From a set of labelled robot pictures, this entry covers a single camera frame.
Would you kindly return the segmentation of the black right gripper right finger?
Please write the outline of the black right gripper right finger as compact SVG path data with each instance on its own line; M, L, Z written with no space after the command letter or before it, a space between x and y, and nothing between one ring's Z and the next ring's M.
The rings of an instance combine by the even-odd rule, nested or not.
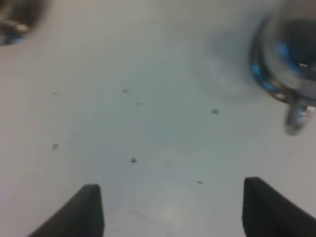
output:
M247 237L314 237L316 219L259 177L245 178L242 225Z

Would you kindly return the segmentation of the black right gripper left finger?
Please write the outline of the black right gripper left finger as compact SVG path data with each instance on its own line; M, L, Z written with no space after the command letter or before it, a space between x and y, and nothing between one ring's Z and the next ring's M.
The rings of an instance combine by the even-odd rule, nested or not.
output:
M102 237L104 230L101 188L97 184L89 184L84 185L30 236Z

